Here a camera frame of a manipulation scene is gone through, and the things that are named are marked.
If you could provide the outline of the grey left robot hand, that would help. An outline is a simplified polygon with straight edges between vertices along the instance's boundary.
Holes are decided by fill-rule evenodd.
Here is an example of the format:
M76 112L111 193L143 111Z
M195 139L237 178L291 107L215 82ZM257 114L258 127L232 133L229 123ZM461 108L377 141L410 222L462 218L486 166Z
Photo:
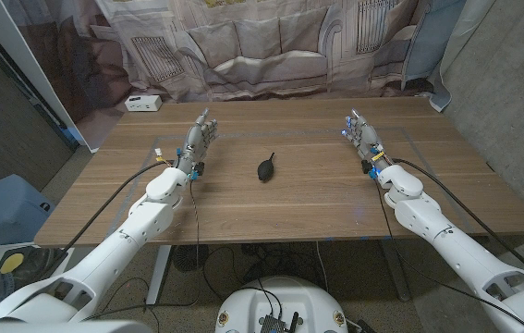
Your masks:
M176 168L189 174L206 156L207 149L217 137L217 121L207 121L210 110L205 108L196 118L184 140Z

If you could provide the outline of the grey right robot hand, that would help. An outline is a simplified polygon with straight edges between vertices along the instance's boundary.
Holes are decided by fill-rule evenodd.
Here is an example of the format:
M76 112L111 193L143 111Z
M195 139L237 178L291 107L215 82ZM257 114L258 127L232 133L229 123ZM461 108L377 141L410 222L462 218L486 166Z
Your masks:
M362 172L372 179L377 179L385 168L392 165L392 162L387 157L376 130L354 108L351 109L351 115L346 116L346 126L341 130L341 134L357 150Z

